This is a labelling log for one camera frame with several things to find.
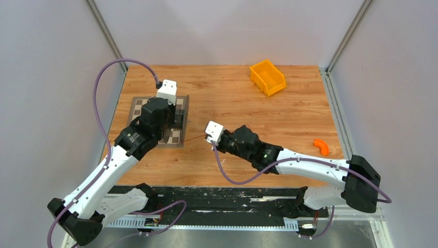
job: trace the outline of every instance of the white wall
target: white wall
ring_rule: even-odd
[[[363,0],[96,0],[124,57],[327,66]]]
[[[354,150],[381,174],[395,247],[436,247],[437,1],[376,0],[333,73]]]
[[[91,92],[113,59],[83,1],[1,1],[0,247],[45,247],[47,203],[97,165],[103,138]],[[106,127],[122,76],[110,68],[99,88]],[[56,228],[55,247],[64,234]]]

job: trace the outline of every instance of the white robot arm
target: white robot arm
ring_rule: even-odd
[[[116,198],[103,201],[114,184],[132,168],[161,139],[168,139],[167,131],[177,123],[175,81],[164,80],[157,96],[142,106],[140,116],[120,132],[112,156],[107,165],[105,158],[84,182],[64,199],[54,198],[48,204],[50,213],[60,217],[59,225],[80,246],[89,244],[110,222],[131,212],[147,207],[156,193],[146,184],[137,185],[131,191]]]
[[[239,156],[264,173],[300,175],[329,183],[323,187],[302,187],[297,204],[318,210],[326,206],[349,205],[367,213],[376,211],[378,192],[357,177],[368,179],[376,188],[380,175],[361,156],[351,160],[334,160],[301,154],[281,146],[262,142],[256,133],[243,125],[234,132],[210,121],[205,129],[206,141],[222,153]]]

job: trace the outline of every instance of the wooden surface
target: wooden surface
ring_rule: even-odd
[[[325,141],[330,158],[342,158],[342,151],[329,104],[316,66],[278,66],[287,88],[267,97],[249,80],[249,66],[152,66],[161,80],[177,81],[177,95],[190,95],[189,122],[185,138],[203,135],[214,120],[230,131],[249,126],[262,141],[320,156],[315,138]],[[126,127],[133,97],[154,96],[154,81],[145,68],[131,66],[124,82],[114,121],[109,132],[113,141]],[[184,148],[156,148],[118,184],[234,186],[224,179],[214,152],[203,138],[187,141]],[[243,181],[257,171],[250,163],[229,154],[225,172]],[[319,186],[323,182],[295,175],[262,175],[247,187]]]

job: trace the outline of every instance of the orange plastic bin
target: orange plastic bin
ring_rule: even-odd
[[[251,81],[268,97],[286,88],[286,79],[268,59],[250,67]]]

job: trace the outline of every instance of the checkerboard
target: checkerboard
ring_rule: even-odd
[[[131,110],[129,111],[127,125],[129,125],[133,119],[140,115],[142,106],[146,104],[149,98],[151,97],[134,97],[132,99]],[[187,126],[187,116],[189,113],[189,96],[177,96],[176,104],[176,114],[184,114],[182,129],[172,128],[170,130],[170,137],[167,143],[165,143],[163,140],[160,140],[158,141],[157,147],[176,148],[184,146],[184,142],[182,141],[184,141],[185,130]]]

